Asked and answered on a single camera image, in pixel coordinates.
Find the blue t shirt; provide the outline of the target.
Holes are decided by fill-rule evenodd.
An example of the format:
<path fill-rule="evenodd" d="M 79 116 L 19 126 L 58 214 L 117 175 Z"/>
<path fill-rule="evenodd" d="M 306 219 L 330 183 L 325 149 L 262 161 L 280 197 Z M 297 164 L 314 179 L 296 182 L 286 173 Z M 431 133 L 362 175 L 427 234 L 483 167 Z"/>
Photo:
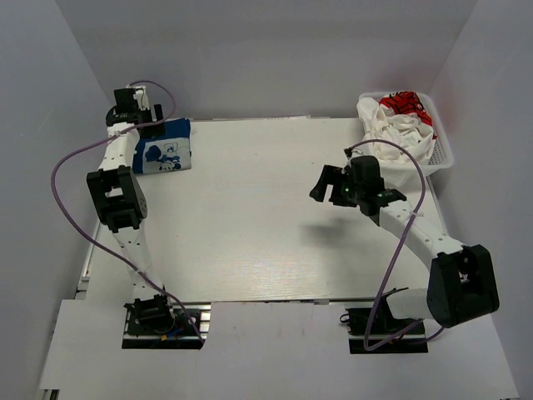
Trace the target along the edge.
<path fill-rule="evenodd" d="M 186 118 L 164 123 L 160 137 L 140 139 L 132 161 L 136 175 L 169 173 L 192 168 L 191 121 Z"/>

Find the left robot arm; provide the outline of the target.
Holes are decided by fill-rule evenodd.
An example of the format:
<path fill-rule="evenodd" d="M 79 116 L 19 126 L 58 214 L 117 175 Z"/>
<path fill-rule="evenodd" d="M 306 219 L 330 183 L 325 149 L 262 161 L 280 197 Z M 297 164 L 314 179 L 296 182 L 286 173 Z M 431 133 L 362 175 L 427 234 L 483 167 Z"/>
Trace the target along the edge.
<path fill-rule="evenodd" d="M 126 308 L 164 333 L 174 327 L 176 312 L 168 307 L 153 267 L 143 226 L 147 200 L 133 172 L 136 146 L 151 131 L 137 125 L 151 123 L 152 110 L 144 85 L 117 89 L 114 96 L 116 105 L 106 116 L 110 141 L 97 171 L 87 175 L 87 185 L 101 224 L 112 233 L 129 267 L 133 300 Z"/>

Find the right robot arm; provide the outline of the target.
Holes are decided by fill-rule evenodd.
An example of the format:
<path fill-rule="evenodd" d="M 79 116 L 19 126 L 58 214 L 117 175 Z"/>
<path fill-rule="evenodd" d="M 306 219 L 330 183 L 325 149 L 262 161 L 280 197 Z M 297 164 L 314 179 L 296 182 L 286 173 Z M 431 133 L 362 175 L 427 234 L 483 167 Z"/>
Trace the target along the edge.
<path fill-rule="evenodd" d="M 141 180 L 155 270 L 184 302 L 368 298 L 389 333 L 493 313 L 489 252 L 385 177 L 352 119 L 195 122 L 192 168 Z"/>

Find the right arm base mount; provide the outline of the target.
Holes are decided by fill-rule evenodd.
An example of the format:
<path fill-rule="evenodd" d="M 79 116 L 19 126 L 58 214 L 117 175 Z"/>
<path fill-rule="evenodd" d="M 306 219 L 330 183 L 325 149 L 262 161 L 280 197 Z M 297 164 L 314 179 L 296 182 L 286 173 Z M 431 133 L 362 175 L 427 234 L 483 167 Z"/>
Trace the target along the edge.
<path fill-rule="evenodd" d="M 372 355 L 428 353 L 428 346 L 425 342 L 426 330 L 422 323 L 419 323 L 409 332 L 394 338 L 378 349 L 368 352 L 363 346 L 363 339 L 367 321 L 370 317 L 370 312 L 371 309 L 368 307 L 348 308 L 339 317 L 340 324 L 347 327 L 350 354 Z M 413 323 L 412 319 L 395 320 L 388 311 L 377 311 L 372 324 L 368 344 L 370 346 L 374 345 L 393 333 L 406 328 L 411 323 Z"/>

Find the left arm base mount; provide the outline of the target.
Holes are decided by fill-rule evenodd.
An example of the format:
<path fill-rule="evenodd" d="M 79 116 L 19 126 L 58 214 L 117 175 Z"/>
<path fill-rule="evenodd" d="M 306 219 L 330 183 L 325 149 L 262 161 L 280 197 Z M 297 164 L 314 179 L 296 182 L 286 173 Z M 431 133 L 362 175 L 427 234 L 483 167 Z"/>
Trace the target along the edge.
<path fill-rule="evenodd" d="M 123 349 L 199 350 L 207 340 L 208 306 L 181 308 L 156 295 L 124 307 Z"/>

